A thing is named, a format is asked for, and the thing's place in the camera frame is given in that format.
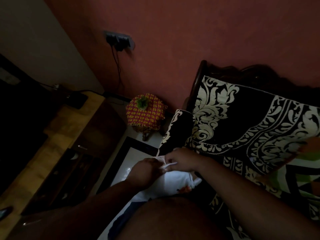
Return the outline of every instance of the white cloth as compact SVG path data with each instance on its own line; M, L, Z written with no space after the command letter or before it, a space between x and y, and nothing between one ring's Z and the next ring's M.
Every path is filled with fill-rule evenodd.
M164 156L154 157L159 161L163 162L166 165ZM179 190L189 186L191 189L194 189L202 181L201 178L196 178L193 180L191 173L189 172L180 172L180 171L171 171L167 172L164 175L160 176L153 185L148 189L139 192L136 194L131 201L140 202L148 201L149 199L155 199L163 196L171 196L179 193Z

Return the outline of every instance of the cabinet handle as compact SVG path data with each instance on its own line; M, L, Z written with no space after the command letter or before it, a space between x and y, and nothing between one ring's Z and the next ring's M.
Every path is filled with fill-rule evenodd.
M87 148L83 147L82 145L78 145L78 148L81 148L81 149L87 150Z

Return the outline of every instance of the forearm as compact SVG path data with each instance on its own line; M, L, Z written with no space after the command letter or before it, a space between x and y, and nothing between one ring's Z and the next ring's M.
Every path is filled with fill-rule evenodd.
M122 181L73 207L50 223L42 239L97 239L120 210L139 192Z
M300 212L213 159L202 157L197 171L253 239L320 239L319 229Z

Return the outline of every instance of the red wall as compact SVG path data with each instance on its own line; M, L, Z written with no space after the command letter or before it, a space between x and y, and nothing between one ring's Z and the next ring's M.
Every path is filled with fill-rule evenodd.
M296 84L320 86L320 0L45 0L105 90L117 69L102 31L130 35L119 53L124 89L170 109L189 95L198 65L268 64Z

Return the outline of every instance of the skin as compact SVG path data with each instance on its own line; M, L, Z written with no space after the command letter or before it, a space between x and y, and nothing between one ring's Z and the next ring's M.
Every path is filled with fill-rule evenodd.
M197 171L216 190L252 239L320 239L319 228L278 198L209 157L180 148L165 156L166 171ZM49 221L40 239L97 239L139 191L165 171L153 158L138 162L125 181L88 198L62 217ZM225 239L197 206L187 199L145 203L117 239Z

